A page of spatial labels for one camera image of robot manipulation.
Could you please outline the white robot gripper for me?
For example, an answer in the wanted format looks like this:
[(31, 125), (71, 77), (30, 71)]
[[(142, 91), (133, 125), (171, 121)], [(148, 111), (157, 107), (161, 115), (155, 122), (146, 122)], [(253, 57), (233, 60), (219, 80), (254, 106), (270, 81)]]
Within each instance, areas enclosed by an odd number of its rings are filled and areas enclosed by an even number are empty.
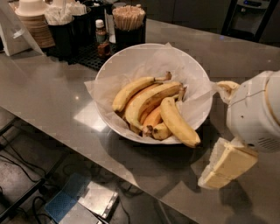
[(219, 81), (216, 89), (228, 104), (227, 126), (241, 143), (217, 140), (198, 180), (206, 189), (221, 189), (256, 164), (258, 153), (248, 146), (266, 153), (280, 151), (279, 71), (264, 71), (241, 85)]

